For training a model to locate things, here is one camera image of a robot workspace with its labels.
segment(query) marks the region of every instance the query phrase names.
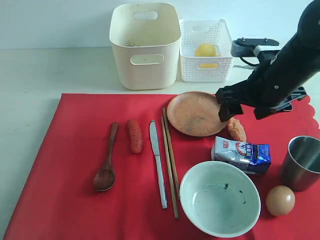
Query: brown plate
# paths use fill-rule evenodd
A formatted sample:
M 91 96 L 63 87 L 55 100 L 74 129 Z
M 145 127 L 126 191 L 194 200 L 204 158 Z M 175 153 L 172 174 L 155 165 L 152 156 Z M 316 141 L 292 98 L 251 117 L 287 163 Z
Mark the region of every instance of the brown plate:
M 206 92 L 188 91 L 175 96 L 168 104 L 166 114 L 178 131 L 195 137 L 206 137 L 220 132 L 227 122 L 220 122 L 220 104 Z

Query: white plastic basket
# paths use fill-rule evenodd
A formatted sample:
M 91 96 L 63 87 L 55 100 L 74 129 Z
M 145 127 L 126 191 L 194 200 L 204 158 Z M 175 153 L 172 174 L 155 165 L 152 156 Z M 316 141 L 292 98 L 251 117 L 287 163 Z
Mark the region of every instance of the white plastic basket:
M 167 3 L 128 3 L 114 9 L 110 41 L 122 85 L 163 89 L 177 77 L 181 41 L 176 9 Z
M 181 19 L 180 65 L 181 77 L 187 83 L 223 83 L 232 67 L 232 39 L 223 19 Z M 213 44 L 217 56 L 196 57 L 201 44 Z M 212 64 L 214 68 L 201 68 Z

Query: wooden chopstick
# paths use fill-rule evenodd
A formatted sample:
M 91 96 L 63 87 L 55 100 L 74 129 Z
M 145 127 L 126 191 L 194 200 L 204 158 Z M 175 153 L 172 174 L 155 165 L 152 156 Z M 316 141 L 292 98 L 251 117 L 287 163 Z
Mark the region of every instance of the wooden chopstick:
M 164 118 L 163 117 L 161 117 L 161 123 L 162 123 L 162 133 L 163 133 L 166 165 L 168 167 L 168 175 L 169 175 L 169 182 L 170 182 L 170 189 L 171 189 L 173 212 L 174 212 L 174 217 L 176 219 L 178 219 L 179 218 L 178 205 L 177 205 L 177 199 L 176 199 L 176 194 L 175 194 L 174 180 L 173 180 L 173 177 L 172 177 L 170 156 L 169 156 L 168 142 L 167 142 L 167 135 L 166 135 L 166 128 L 165 128 L 165 123 L 164 123 Z
M 178 199 L 180 199 L 180 193 L 179 193 L 180 185 L 179 185 L 179 182 L 178 182 L 178 174 L 177 174 L 177 169 L 176 169 L 174 150 L 172 148 L 171 136 L 170 136 L 170 131 L 169 131 L 167 110 L 166 110 L 165 107 L 163 107 L 162 111 L 163 111 L 163 119 L 164 119 L 166 137 L 167 137 L 167 140 L 168 140 L 170 161 L 171 161 L 172 170 L 173 170 L 174 183 L 175 183 L 175 188 L 176 188 L 176 195 L 178 196 Z

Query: knife blade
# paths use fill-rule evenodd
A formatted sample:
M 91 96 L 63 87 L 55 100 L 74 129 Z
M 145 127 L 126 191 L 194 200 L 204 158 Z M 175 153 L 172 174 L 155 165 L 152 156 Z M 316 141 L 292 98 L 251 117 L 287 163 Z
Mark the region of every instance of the knife blade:
M 156 171 L 158 175 L 158 184 L 159 184 L 160 197 L 161 197 L 161 205 L 163 209 L 166 209 L 168 207 L 168 201 L 167 201 L 167 195 L 166 195 L 164 175 L 163 175 L 162 166 L 161 166 L 159 139 L 158 139 L 155 120 L 152 120 L 150 123 L 149 134 L 150 134 L 150 141 L 151 141 L 153 154 L 155 157 Z

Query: metal cup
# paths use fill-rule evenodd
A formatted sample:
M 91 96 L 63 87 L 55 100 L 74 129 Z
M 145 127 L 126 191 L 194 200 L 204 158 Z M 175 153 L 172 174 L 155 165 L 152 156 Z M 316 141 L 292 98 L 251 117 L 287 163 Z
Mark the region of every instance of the metal cup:
M 296 136 L 288 144 L 281 180 L 293 191 L 304 191 L 320 178 L 320 139 Z

